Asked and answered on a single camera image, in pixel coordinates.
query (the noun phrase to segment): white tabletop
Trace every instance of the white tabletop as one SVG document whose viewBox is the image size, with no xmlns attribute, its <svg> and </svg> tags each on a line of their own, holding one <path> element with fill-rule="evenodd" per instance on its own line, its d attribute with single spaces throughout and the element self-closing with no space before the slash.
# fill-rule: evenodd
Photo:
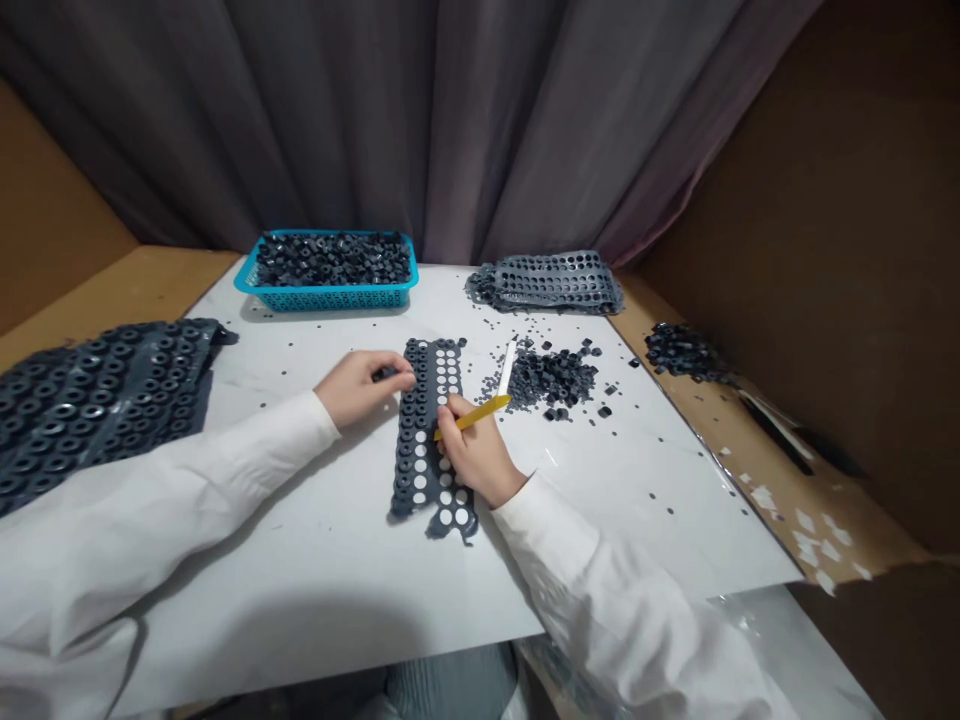
<svg viewBox="0 0 960 720">
<path fill-rule="evenodd" d="M 545 472 L 608 532 L 646 543 L 693 596 L 801 579 L 647 371 L 627 364 L 632 353 L 606 319 L 474 306 L 463 291 L 471 269 L 453 266 L 421 266 L 403 309 L 273 314 L 233 287 L 238 268 L 189 313 L 240 334 L 214 364 L 206 427 L 313 387 L 351 349 L 402 352 L 411 337 L 464 337 L 472 399 L 499 371 L 491 353 L 499 357 L 514 334 L 554 350 L 577 350 L 588 337 L 603 351 L 590 358 L 600 370 L 596 400 L 574 408 L 572 423 L 547 422 L 545 407 L 503 415 L 517 465 Z M 616 381 L 619 392 L 605 395 Z M 613 410 L 607 419 L 601 401 Z M 135 608 L 146 639 L 114 714 L 542 632 L 483 509 L 473 547 L 456 532 L 428 540 L 432 510 L 388 521 L 396 439 L 396 415 L 372 419 Z"/>
</svg>

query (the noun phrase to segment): white long-sleeve shirt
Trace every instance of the white long-sleeve shirt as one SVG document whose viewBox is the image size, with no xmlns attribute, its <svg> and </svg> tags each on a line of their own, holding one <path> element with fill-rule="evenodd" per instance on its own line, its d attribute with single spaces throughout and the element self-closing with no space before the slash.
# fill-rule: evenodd
<svg viewBox="0 0 960 720">
<path fill-rule="evenodd" d="M 102 718 L 137 638 L 122 613 L 339 439 L 312 392 L 89 468 L 0 520 L 0 720 Z M 544 626 L 643 718 L 795 717 L 747 640 L 536 473 L 494 511 Z"/>
</svg>

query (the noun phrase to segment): yellow pen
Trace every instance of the yellow pen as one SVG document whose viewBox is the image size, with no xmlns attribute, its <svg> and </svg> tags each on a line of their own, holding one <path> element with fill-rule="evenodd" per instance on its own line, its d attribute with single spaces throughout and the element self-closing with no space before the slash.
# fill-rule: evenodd
<svg viewBox="0 0 960 720">
<path fill-rule="evenodd" d="M 468 427 L 473 425 L 479 420 L 482 420 L 487 415 L 492 415 L 500 408 L 504 408 L 510 404 L 512 399 L 507 393 L 508 388 L 510 387 L 510 375 L 513 373 L 513 361 L 517 356 L 517 337 L 514 336 L 513 340 L 507 345 L 507 354 L 503 359 L 503 367 L 500 369 L 500 385 L 497 388 L 497 394 L 492 398 L 487 400 L 483 405 L 478 407 L 476 410 L 467 413 L 462 418 L 457 420 L 457 427 L 461 430 L 466 430 Z M 443 439 L 443 433 L 437 428 L 437 431 L 433 434 L 434 442 Z"/>
</svg>

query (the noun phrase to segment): basket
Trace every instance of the basket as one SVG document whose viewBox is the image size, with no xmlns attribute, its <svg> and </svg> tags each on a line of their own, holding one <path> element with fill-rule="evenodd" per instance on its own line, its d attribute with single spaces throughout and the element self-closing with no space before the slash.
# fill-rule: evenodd
<svg viewBox="0 0 960 720">
<path fill-rule="evenodd" d="M 375 235 L 366 230 L 273 230 L 271 235 L 315 233 L 336 235 Z M 247 261 L 240 268 L 233 284 L 240 292 L 256 295 L 260 302 L 275 312 L 307 312 L 310 310 L 343 310 L 344 308 L 403 307 L 407 304 L 410 288 L 420 281 L 417 261 L 413 255 L 413 241 L 409 235 L 400 237 L 410 248 L 410 280 L 402 285 L 323 285 L 314 287 L 258 287 L 260 267 L 257 256 L 264 240 L 260 238 Z"/>
</svg>

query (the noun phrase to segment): purple curtain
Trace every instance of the purple curtain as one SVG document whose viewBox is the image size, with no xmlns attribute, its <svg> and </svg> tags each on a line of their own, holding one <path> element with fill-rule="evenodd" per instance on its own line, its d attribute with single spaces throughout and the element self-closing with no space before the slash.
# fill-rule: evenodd
<svg viewBox="0 0 960 720">
<path fill-rule="evenodd" d="M 143 242 L 624 262 L 818 4 L 7 0 L 0 72 Z"/>
</svg>

